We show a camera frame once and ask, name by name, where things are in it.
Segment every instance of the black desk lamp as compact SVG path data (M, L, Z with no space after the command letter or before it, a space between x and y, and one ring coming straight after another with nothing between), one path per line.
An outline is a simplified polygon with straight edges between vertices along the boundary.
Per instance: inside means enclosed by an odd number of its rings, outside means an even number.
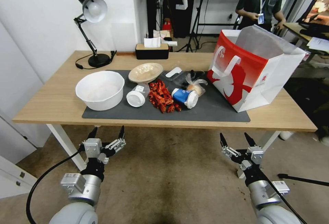
M97 23L103 20L107 13L107 5L104 0L79 0L82 4L82 14L77 18L74 18L76 25L79 27L83 37L85 37L86 42L90 49L93 52L93 55L88 59L88 63L92 67L102 67L111 63L112 58L110 58L106 54L98 54L97 48L93 44L93 42L88 39L85 32L81 28L81 23L85 21L89 21L92 23Z

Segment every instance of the bowl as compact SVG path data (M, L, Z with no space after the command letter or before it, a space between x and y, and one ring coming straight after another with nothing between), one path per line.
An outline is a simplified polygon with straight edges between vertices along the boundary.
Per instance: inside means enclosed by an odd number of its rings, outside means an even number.
M75 94L95 111L118 105L123 97L123 77L114 71L98 71L85 76L75 87Z
M150 83L162 72L162 65L158 63L145 63L133 68L129 72L128 78L135 83Z

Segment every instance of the wooden table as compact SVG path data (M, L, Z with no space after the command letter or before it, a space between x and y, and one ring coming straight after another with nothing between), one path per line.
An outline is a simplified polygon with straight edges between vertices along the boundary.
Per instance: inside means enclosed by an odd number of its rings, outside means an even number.
M288 31L292 32L299 38L299 41L296 43L296 46L300 47L303 43L307 44L312 37L307 36L300 33L301 29L305 29L298 23L285 23L284 27L288 29ZM326 69L329 65L323 63L313 62L310 64L310 61L313 59L315 55L325 55L328 56L329 51L320 51L307 49L310 52L307 60L296 69L292 77L303 77L303 78L327 78L329 76L329 71Z
M250 122L209 122L209 121L168 121L168 120L117 120L84 119L82 114L86 105L76 97L75 86L84 76L100 70L130 70L137 65L152 62L137 60L135 56L115 56L108 66L95 70L81 70L75 66L76 59L86 56L88 51L75 51L59 70L45 83L39 92L14 117L17 123L45 123L63 146L72 155L76 148L61 125L103 125L103 126L139 126L167 128L207 128L267 130L260 143L266 150L281 130L316 131L316 126L309 120L290 95L283 89L271 105L247 111ZM88 57L80 63L87 67ZM212 60L212 53L169 53L167 60L155 60L163 65L164 70L171 70L177 63L183 70L207 71ZM81 156L72 159L77 167L85 168Z

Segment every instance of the lamp shade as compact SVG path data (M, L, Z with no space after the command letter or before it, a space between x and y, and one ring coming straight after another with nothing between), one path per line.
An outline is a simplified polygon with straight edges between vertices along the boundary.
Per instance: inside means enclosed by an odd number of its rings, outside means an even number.
M107 13L104 0L79 0L82 4L82 13L87 21L97 23L103 20Z

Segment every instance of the bag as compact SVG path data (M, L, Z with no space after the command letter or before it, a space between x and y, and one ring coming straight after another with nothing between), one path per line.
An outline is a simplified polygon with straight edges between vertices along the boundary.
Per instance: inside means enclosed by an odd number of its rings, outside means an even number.
M270 104L305 56L257 25L222 30L207 78L241 112Z
M187 91L195 91L198 93L199 97L206 92L206 90L200 85L200 83L203 83L204 85L208 85L208 82L206 80L197 79L195 81L192 81L191 73L187 74L185 80L188 83L188 86L186 88Z

